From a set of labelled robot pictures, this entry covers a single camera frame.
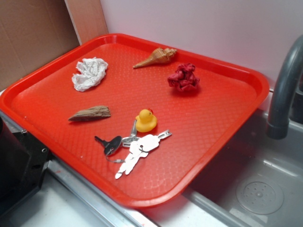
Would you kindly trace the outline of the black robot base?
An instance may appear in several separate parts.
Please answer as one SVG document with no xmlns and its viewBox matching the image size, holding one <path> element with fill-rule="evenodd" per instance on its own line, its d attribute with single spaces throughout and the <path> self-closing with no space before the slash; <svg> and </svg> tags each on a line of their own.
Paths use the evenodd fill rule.
<svg viewBox="0 0 303 227">
<path fill-rule="evenodd" d="M 11 132 L 0 120 L 0 216 L 3 217 L 42 186 L 49 148 L 30 132 Z"/>
</svg>

